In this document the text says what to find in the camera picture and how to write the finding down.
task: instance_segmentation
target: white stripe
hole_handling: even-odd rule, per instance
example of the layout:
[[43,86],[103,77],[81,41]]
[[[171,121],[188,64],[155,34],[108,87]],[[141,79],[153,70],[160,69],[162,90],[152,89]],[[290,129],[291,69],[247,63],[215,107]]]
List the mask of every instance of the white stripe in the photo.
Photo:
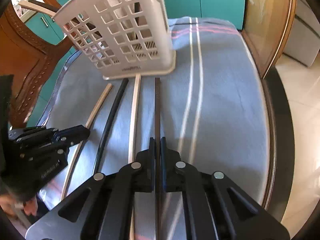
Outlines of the white stripe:
[[199,96],[198,96],[198,105],[196,110],[196,119],[195,119],[195,124],[193,125],[191,147],[189,152],[188,162],[190,164],[193,163],[193,160],[195,158],[196,143],[197,143],[197,136],[198,136],[198,130],[199,130],[199,121],[200,121],[202,101],[203,101],[203,65],[202,65],[202,53],[201,53],[198,18],[196,18],[196,30],[197,30],[197,42],[198,42],[198,54],[199,54],[200,88],[199,88]]
[[[203,101],[203,65],[202,65],[202,53],[201,53],[198,18],[196,18],[196,30],[197,30],[197,43],[198,43],[198,54],[199,54],[200,88],[199,88],[199,95],[198,95],[198,104],[197,104],[197,109],[196,109],[196,118],[195,118],[195,123],[193,125],[191,147],[190,147],[190,152],[189,152],[189,163],[190,164],[193,163],[194,156],[195,156],[196,142],[197,142],[198,128],[199,128],[199,120],[200,120],[202,101]],[[180,196],[179,203],[182,203],[182,196]],[[174,219],[173,219],[172,225],[170,227],[169,236],[168,236],[167,240],[172,240],[172,237],[175,232],[181,211],[182,211],[182,204],[178,205],[178,208],[174,214]]]
[[[189,117],[189,112],[190,112],[190,106],[191,106],[191,98],[192,98],[192,88],[193,88],[193,46],[192,46],[192,19],[189,17],[189,22],[190,22],[190,27],[189,27],[189,43],[190,43],[190,76],[189,76],[189,88],[188,88],[188,97],[187,97],[187,103],[186,103],[186,108],[184,110],[183,114],[183,119],[182,119],[182,126],[180,130],[180,136],[179,136],[179,143],[178,143],[178,152],[182,153],[183,149],[183,142],[184,142],[184,137],[186,134],[186,128],[187,128],[187,121]],[[166,215],[167,215],[167,210],[169,208],[170,200],[171,200],[172,193],[169,192],[167,194],[167,197],[164,202],[164,208],[163,208],[163,213],[161,215],[161,222],[164,221]]]

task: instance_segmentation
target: plastic basket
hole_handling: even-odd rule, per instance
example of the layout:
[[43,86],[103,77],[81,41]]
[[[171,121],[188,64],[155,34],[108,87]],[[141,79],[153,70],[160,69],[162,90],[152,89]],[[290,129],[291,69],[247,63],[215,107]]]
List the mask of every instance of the plastic basket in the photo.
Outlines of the plastic basket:
[[175,68],[164,0],[69,0],[53,19],[105,79]]

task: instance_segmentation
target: silver screw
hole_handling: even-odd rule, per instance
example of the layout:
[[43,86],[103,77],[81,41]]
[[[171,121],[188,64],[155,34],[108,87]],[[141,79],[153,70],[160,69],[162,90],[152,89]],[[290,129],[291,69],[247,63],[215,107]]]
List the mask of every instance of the silver screw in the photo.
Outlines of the silver screw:
[[103,173],[100,173],[100,172],[94,174],[94,176],[93,176],[93,178],[94,178],[95,180],[102,180],[103,177],[104,177]]
[[221,172],[221,171],[216,171],[213,176],[216,178],[216,179],[223,179],[224,178],[224,174]]
[[141,163],[134,162],[134,163],[131,164],[131,168],[133,168],[133,169],[139,169],[139,168],[141,168]]
[[186,166],[186,164],[185,164],[184,162],[177,162],[177,163],[176,163],[176,166],[177,166],[177,168],[179,168],[179,169],[183,169],[183,168]]

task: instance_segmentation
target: light wooden stick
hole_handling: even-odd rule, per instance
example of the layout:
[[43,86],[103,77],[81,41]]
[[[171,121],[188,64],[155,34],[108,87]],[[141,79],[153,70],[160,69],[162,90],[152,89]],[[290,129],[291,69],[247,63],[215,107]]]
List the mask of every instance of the light wooden stick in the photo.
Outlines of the light wooden stick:
[[[104,91],[102,92],[99,100],[97,101],[96,105],[94,106],[94,108],[93,108],[93,110],[92,110],[92,112],[91,112],[91,114],[90,114],[90,116],[89,116],[89,118],[87,120],[87,123],[85,124],[86,128],[88,128],[88,129],[90,128],[95,116],[97,115],[97,112],[99,111],[103,101],[106,99],[107,95],[109,94],[111,88],[112,88],[112,85],[108,84],[106,86],[106,88],[104,89]],[[66,175],[66,178],[64,180],[64,183],[63,183],[63,188],[62,188],[60,201],[62,201],[67,195],[67,188],[68,188],[68,184],[69,184],[69,179],[70,179],[71,173],[73,172],[73,167],[74,167],[74,165],[76,163],[76,159],[77,159],[77,156],[78,156],[78,153],[80,151],[82,143],[83,143],[83,141],[80,142],[77,145],[77,148],[75,150],[75,153],[73,154],[71,162],[68,165],[68,171],[67,171],[67,175]]]
[[[133,99],[132,99],[132,107],[131,107],[128,163],[132,163],[134,161],[134,146],[135,146],[135,138],[136,138],[136,124],[137,124],[137,114],[138,114],[138,104],[139,104],[140,83],[141,83],[141,74],[137,74],[136,80],[134,82]],[[131,214],[129,239],[130,240],[135,239],[134,208],[132,208],[132,214]]]
[[41,12],[41,13],[45,13],[49,16],[55,16],[55,12],[53,11],[50,11],[42,6],[39,6],[39,5],[36,5],[34,3],[31,3],[31,2],[28,2],[28,1],[25,1],[25,0],[21,0],[19,3],[18,3],[22,8],[25,8],[25,9],[29,9],[29,10],[32,10],[32,11],[36,11],[36,12]]

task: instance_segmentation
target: tile floor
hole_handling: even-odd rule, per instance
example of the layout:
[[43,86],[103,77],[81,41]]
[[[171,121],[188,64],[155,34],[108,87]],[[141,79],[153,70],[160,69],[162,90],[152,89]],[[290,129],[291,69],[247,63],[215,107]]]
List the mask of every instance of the tile floor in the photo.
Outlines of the tile floor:
[[293,237],[320,199],[320,54],[310,68],[282,55],[276,68],[288,97],[294,130],[293,183],[282,219]]

